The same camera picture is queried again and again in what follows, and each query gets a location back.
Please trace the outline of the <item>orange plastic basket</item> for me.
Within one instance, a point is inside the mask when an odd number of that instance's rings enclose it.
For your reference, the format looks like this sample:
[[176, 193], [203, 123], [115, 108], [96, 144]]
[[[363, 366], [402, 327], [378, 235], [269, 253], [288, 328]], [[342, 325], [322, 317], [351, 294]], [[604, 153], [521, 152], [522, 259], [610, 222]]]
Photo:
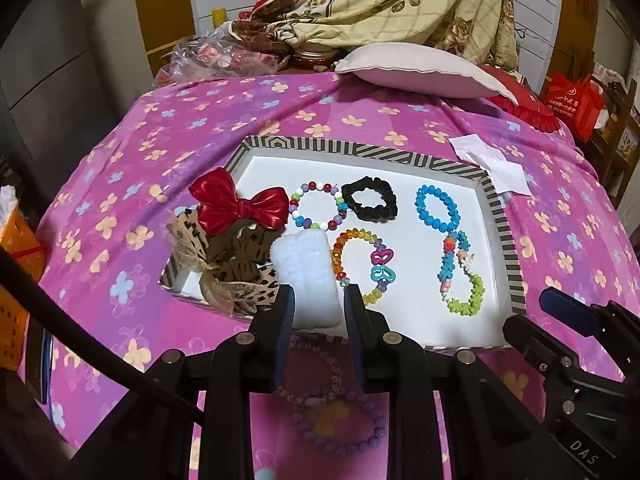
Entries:
[[38, 283], [48, 248], [15, 207], [1, 228], [1, 367], [16, 372], [23, 359], [29, 314], [21, 305], [21, 286]]

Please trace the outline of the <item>clear plastic bag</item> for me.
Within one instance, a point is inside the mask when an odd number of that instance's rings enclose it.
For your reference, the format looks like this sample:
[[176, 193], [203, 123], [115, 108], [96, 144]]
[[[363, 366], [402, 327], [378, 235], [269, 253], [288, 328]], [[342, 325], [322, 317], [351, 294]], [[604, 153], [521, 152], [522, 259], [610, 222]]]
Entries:
[[288, 64], [288, 55], [279, 56], [247, 50], [235, 41], [214, 37], [178, 40], [168, 62], [154, 78], [156, 88], [218, 77], [256, 77], [277, 73]]

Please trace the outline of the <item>grey refrigerator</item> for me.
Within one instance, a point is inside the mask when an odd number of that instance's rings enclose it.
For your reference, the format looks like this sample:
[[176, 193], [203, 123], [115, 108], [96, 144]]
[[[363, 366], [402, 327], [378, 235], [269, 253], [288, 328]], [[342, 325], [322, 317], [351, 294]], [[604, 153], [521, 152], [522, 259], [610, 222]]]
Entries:
[[32, 0], [1, 48], [3, 142], [52, 200], [116, 125], [90, 50], [80, 0]]

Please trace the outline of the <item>black scrunchie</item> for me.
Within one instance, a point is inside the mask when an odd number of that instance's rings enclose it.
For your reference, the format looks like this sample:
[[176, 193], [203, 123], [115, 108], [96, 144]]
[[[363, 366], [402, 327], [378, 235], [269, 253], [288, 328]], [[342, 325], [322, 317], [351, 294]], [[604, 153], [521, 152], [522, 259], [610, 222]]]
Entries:
[[365, 176], [342, 186], [347, 207], [359, 220], [384, 223], [398, 215], [397, 197], [390, 184], [379, 178]]

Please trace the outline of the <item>brown scrunchie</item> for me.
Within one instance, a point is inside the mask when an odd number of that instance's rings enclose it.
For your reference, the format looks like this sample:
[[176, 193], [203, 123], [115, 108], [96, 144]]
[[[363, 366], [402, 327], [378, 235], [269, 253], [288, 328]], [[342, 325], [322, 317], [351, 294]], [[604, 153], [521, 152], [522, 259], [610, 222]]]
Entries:
[[221, 282], [257, 283], [260, 269], [270, 261], [271, 246], [282, 233], [262, 226], [246, 226], [238, 232], [229, 230], [210, 236], [206, 249], [210, 272]]

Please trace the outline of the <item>striped hexagonal white tray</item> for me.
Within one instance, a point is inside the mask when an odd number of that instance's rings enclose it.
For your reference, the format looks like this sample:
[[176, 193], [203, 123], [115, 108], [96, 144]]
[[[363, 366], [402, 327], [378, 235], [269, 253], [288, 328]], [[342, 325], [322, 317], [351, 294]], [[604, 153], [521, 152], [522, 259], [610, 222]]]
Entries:
[[[372, 308], [392, 330], [426, 348], [503, 348], [503, 322], [526, 311], [512, 231], [491, 178], [480, 168], [373, 144], [295, 136], [248, 136], [224, 168], [246, 198], [272, 186], [294, 192], [306, 181], [341, 186], [369, 176], [388, 182], [398, 201], [394, 220], [362, 222], [349, 214], [337, 229], [368, 230], [393, 249], [388, 267], [396, 281]], [[471, 243], [471, 266], [485, 289], [472, 316], [450, 312], [439, 295], [444, 237], [416, 212], [416, 191], [423, 185], [441, 188], [458, 207], [460, 228]]]

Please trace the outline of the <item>cream floral quilt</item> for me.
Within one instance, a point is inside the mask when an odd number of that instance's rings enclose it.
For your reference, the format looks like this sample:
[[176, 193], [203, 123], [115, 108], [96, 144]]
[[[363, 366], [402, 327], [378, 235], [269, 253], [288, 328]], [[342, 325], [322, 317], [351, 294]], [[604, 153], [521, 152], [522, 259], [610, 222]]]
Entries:
[[280, 56], [410, 42], [518, 68], [514, 0], [268, 0], [231, 30], [247, 47]]

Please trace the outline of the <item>white pink pillow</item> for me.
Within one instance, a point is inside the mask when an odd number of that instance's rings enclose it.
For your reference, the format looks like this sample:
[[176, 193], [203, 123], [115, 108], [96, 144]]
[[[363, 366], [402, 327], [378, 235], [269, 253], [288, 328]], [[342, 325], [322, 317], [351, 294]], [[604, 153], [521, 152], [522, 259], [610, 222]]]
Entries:
[[428, 96], [518, 99], [495, 76], [460, 56], [420, 44], [377, 42], [353, 50], [335, 65], [337, 74], [351, 74], [380, 87]]

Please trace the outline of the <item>white paper sheet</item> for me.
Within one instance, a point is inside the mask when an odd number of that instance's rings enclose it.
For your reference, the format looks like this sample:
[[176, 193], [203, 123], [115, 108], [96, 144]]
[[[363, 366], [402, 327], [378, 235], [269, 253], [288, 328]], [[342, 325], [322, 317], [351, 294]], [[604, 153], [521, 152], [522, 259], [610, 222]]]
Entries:
[[484, 169], [498, 194], [515, 193], [531, 196], [523, 167], [509, 162], [498, 150], [486, 144], [477, 134], [457, 136], [449, 140], [457, 158]]

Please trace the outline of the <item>leopard print hair bow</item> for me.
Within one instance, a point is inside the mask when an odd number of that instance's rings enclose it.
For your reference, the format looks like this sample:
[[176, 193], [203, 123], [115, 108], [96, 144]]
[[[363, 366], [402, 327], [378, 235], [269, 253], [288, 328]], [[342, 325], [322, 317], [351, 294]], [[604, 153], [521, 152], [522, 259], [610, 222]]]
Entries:
[[195, 292], [181, 296], [228, 318], [252, 318], [276, 299], [279, 282], [270, 249], [282, 230], [242, 221], [220, 235], [208, 235], [198, 211], [185, 209], [167, 225], [174, 250], [160, 284], [176, 289], [182, 271], [195, 274]]

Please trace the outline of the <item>red ruffled cushion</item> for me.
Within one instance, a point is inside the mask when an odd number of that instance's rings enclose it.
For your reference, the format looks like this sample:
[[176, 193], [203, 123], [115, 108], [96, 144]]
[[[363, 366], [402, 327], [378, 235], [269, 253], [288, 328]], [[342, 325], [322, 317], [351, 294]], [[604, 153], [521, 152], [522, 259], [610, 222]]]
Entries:
[[492, 96], [489, 98], [491, 103], [541, 132], [550, 133], [560, 128], [559, 119], [553, 115], [552, 110], [541, 102], [526, 84], [521, 84], [518, 78], [508, 74], [501, 68], [482, 65], [482, 69], [500, 81], [518, 101], [514, 104], [504, 96]]

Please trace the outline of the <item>white fluffy hair band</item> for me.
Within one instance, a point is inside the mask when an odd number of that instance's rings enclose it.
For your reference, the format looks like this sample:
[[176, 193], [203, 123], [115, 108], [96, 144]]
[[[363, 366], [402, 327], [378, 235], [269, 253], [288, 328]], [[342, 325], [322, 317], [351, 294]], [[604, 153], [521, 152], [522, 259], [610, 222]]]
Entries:
[[271, 245], [270, 259], [279, 283], [293, 289], [296, 330], [323, 330], [343, 321], [326, 232], [282, 235]]

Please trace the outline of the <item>red satin bow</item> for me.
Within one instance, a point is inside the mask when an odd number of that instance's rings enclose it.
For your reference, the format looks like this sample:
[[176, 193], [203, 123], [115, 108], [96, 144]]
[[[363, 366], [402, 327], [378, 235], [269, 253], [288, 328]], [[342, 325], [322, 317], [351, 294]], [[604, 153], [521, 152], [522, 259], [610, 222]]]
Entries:
[[220, 235], [240, 220], [252, 220], [267, 230], [282, 229], [288, 222], [290, 201], [283, 188], [265, 188], [251, 198], [240, 197], [224, 168], [198, 177], [189, 192], [198, 201], [198, 222], [208, 235]]

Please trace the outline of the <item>pink grey woven bangle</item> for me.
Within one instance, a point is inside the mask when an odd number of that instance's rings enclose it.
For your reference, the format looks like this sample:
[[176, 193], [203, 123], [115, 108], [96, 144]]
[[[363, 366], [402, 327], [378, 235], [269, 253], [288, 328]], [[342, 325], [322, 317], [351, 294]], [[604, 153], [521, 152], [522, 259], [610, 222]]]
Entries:
[[314, 408], [336, 401], [343, 387], [337, 357], [310, 339], [293, 339], [288, 343], [288, 350], [292, 361], [277, 394], [296, 408]]

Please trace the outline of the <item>pink floral bed sheet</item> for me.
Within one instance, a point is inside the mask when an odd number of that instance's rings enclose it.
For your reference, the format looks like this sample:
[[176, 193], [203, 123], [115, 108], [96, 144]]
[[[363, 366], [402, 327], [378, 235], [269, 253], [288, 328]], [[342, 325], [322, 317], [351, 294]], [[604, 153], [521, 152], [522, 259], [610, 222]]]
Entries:
[[78, 165], [38, 233], [51, 248], [42, 288], [116, 356], [144, 370], [176, 348], [216, 347], [241, 326], [158, 286], [167, 223], [192, 205], [190, 184], [251, 134], [344, 140], [453, 158], [475, 134], [521, 165], [529, 196], [500, 200], [523, 272], [528, 316], [574, 349], [588, 372], [620, 378], [592, 339], [543, 314], [540, 292], [639, 307], [639, 265], [620, 217], [566, 129], [536, 131], [484, 100], [379, 89], [353, 76], [180, 84], [142, 96]]

